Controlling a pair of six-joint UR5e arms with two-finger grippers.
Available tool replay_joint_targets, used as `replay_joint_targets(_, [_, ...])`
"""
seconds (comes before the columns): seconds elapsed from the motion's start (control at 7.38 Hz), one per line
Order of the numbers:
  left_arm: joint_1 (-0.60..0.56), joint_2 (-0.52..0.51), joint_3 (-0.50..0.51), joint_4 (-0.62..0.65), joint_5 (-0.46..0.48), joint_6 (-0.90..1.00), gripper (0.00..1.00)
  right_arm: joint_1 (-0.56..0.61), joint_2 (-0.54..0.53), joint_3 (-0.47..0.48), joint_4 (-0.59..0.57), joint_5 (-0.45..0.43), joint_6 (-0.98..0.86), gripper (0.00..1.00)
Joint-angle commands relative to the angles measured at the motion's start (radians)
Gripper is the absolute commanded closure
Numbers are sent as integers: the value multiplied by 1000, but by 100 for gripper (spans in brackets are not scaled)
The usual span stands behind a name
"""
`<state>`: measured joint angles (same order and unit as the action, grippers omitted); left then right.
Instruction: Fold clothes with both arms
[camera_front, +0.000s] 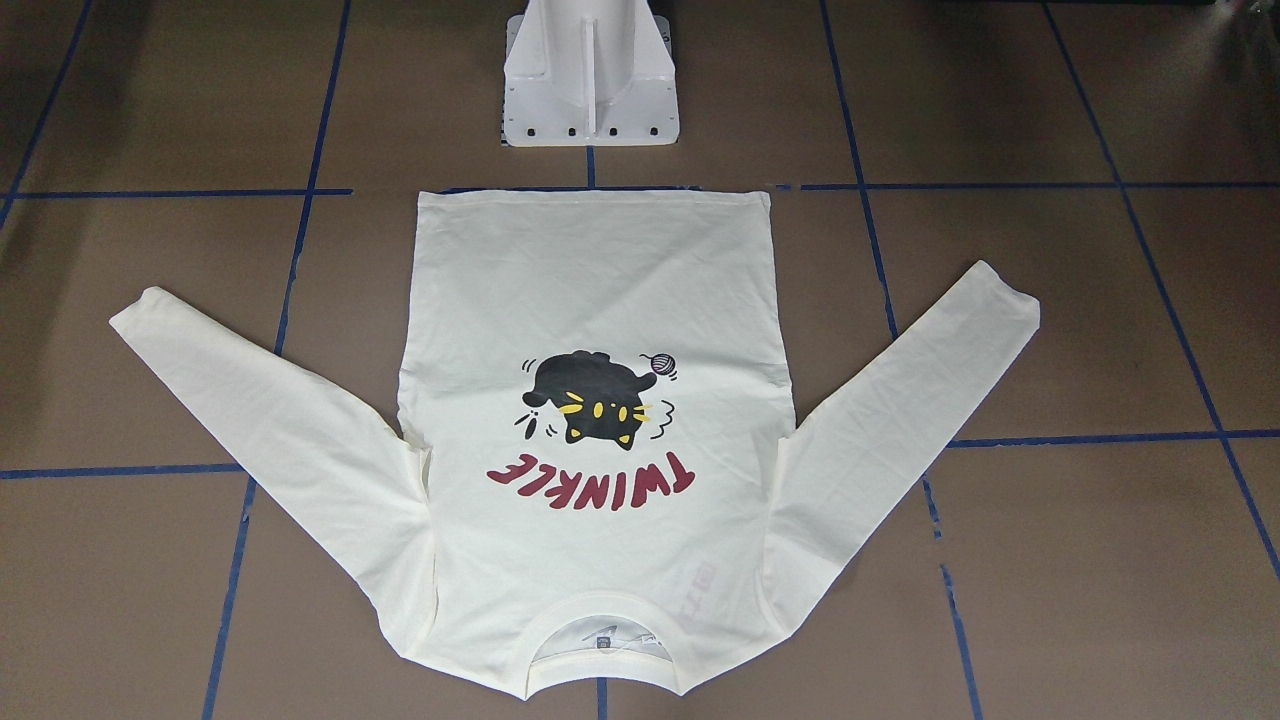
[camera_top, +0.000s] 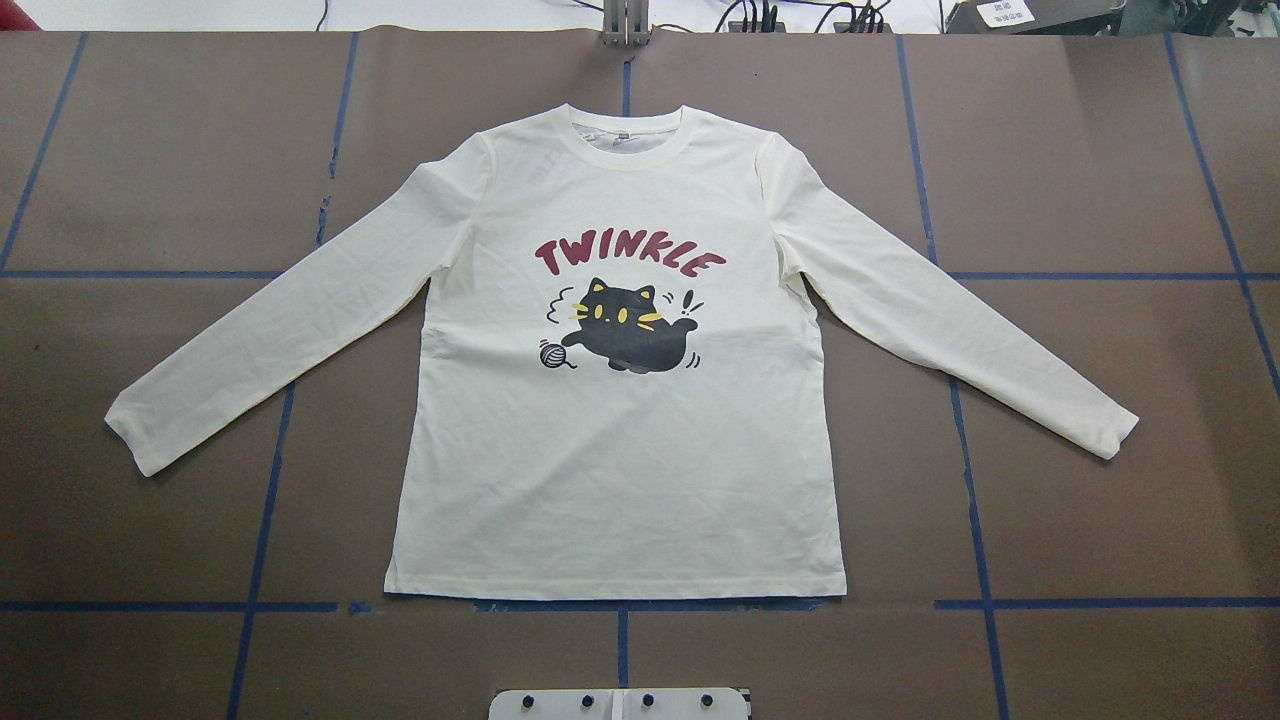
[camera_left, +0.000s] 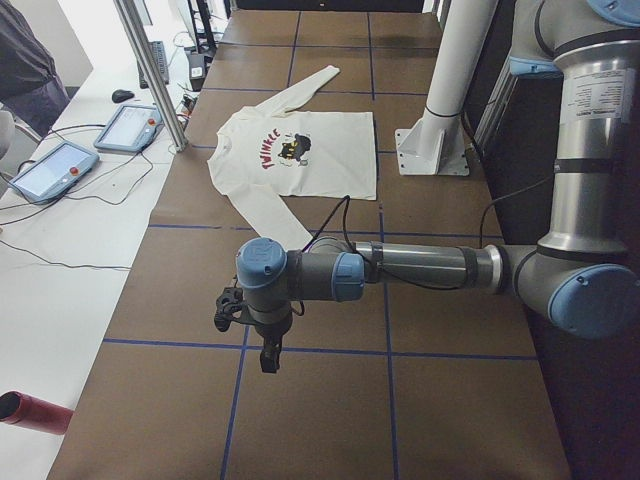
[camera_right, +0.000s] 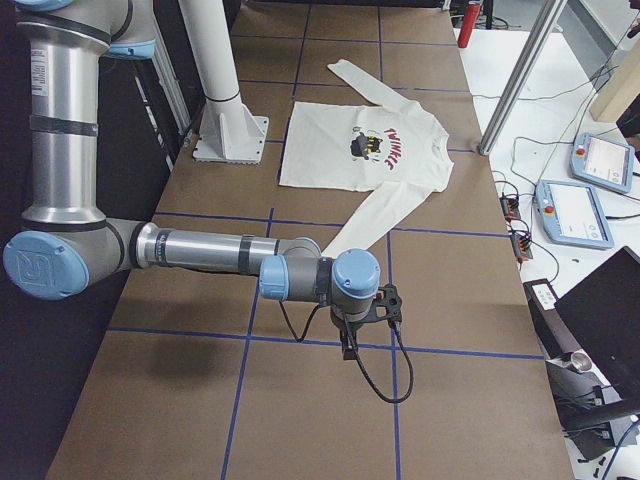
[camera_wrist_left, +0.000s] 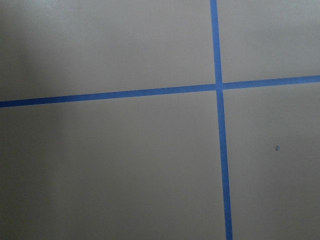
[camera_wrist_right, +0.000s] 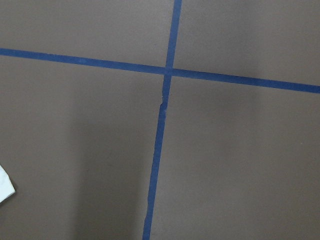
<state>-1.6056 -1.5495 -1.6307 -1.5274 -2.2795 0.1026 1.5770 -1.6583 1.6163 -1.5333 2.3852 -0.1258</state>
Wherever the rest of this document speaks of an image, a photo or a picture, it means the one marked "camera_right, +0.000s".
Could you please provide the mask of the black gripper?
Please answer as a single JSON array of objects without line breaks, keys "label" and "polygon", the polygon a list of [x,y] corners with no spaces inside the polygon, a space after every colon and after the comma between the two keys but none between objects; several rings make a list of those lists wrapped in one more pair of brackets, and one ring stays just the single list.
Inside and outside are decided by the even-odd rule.
[{"label": "black gripper", "polygon": [[355,360],[356,349],[349,342],[349,334],[356,337],[356,331],[367,322],[367,316],[345,314],[339,310],[333,311],[333,324],[339,330],[339,338],[342,343],[342,357],[344,360]]}]

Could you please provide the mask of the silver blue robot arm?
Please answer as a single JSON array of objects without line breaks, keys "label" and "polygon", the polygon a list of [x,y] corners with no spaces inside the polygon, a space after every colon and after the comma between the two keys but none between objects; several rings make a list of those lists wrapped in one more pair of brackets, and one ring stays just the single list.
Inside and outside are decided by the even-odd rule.
[{"label": "silver blue robot arm", "polygon": [[10,280],[31,296],[61,300],[150,266],[254,276],[266,299],[328,307],[344,358],[357,359],[357,330],[389,299],[371,253],[324,257],[308,238],[163,229],[97,207],[99,60],[152,57],[152,3],[19,1],[16,13],[31,46],[34,193],[22,231],[4,248]]}]

